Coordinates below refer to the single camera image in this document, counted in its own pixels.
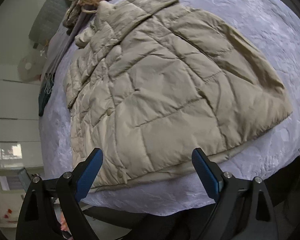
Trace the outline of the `person's left hand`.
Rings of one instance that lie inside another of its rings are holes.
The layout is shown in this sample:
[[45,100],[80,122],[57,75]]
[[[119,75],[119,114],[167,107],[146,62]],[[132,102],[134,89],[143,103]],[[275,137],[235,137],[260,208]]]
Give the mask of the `person's left hand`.
[[62,212],[61,212],[61,231],[62,231],[63,236],[66,239],[73,239],[73,237],[69,231],[69,227],[66,223],[65,217]]

